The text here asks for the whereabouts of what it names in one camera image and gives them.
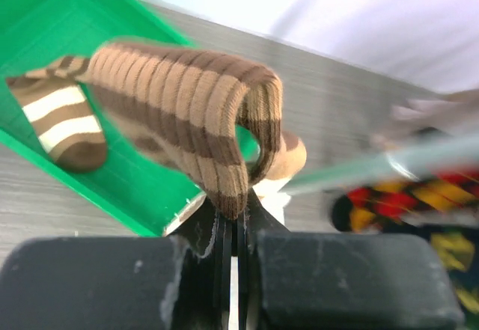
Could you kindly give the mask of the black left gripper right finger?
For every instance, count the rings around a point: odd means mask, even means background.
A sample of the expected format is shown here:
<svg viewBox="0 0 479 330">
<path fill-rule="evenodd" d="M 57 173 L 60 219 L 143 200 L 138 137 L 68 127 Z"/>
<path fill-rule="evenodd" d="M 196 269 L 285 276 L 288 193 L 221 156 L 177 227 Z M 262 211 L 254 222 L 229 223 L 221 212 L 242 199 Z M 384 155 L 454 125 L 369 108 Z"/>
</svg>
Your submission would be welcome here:
<svg viewBox="0 0 479 330">
<path fill-rule="evenodd" d="M 238 220 L 241 329 L 458 329 L 464 314 L 419 236 L 288 230 L 254 192 Z"/>
</svg>

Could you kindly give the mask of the brown striped sock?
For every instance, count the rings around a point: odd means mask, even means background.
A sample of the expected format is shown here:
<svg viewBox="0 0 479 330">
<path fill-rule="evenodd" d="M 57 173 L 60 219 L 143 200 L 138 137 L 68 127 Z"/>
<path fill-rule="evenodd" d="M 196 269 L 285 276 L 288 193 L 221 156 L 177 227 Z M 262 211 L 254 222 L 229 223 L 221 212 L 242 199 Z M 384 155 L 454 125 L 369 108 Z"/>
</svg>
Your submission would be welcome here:
<svg viewBox="0 0 479 330">
<path fill-rule="evenodd" d="M 95 171 L 107 160 L 103 128 L 80 85 L 90 58 L 66 55 L 4 78 L 49 158 L 66 171 Z"/>
<path fill-rule="evenodd" d="M 278 74 L 237 55 L 113 40 L 83 82 L 140 152 L 187 175 L 229 219 L 288 160 L 287 137 L 303 143 L 283 127 Z"/>
</svg>

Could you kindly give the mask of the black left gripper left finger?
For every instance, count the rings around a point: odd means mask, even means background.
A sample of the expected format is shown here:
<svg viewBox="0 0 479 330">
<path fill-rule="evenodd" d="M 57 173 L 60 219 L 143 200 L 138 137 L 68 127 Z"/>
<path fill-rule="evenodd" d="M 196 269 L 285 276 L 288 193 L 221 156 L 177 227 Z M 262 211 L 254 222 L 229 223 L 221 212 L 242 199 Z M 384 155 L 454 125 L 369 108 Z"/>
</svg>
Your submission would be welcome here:
<svg viewBox="0 0 479 330">
<path fill-rule="evenodd" d="M 1 267 L 1 327 L 225 329 L 230 236 L 208 213 L 167 237 L 28 239 Z"/>
</svg>

